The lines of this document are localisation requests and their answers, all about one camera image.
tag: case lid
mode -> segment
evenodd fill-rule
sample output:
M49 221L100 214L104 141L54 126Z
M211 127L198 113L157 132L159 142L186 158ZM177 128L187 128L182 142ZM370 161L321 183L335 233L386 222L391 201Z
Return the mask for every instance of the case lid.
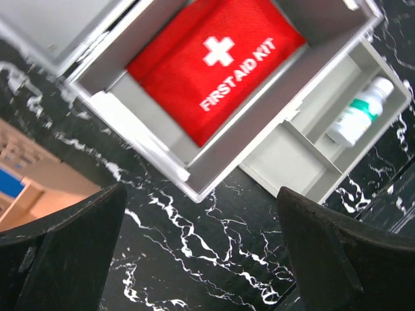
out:
M2 0L0 36L63 74L132 5L152 0Z

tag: black marble surface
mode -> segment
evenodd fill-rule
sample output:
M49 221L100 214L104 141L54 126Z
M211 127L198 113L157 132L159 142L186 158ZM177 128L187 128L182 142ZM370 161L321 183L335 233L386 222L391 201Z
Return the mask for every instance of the black marble surface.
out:
M377 3L385 20L373 45L412 90L415 2ZM409 162L414 109L412 102L327 200L329 208L358 217ZM293 289L269 193L236 169L194 204L61 81L34 65L27 51L4 40L0 117L100 186L127 185L128 207L101 310L271 310Z
M415 158L413 158L360 215L360 221L415 238Z

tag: red fabric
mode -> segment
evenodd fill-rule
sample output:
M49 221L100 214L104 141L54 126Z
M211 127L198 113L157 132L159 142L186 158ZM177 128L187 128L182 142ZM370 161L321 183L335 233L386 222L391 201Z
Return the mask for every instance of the red fabric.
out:
M127 70L202 146L304 43L270 0L197 0ZM218 44L226 46L211 54Z

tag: box compartment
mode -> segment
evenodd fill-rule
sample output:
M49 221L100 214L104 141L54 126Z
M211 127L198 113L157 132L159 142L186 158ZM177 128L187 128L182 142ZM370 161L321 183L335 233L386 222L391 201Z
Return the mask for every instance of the box compartment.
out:
M326 133L343 109L376 76L383 76L395 85L383 114L353 148L336 144ZM410 100L403 83L364 40L304 98L300 112L291 121L278 125L246 157L241 168L275 196L282 186L287 186L322 203Z

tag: white bottle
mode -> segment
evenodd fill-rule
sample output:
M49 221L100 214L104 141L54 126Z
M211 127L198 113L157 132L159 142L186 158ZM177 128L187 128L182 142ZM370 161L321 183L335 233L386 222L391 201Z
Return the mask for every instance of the white bottle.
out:
M391 81L377 77L343 110L327 136L342 146L355 146L369 126L382 114L383 104L393 90Z

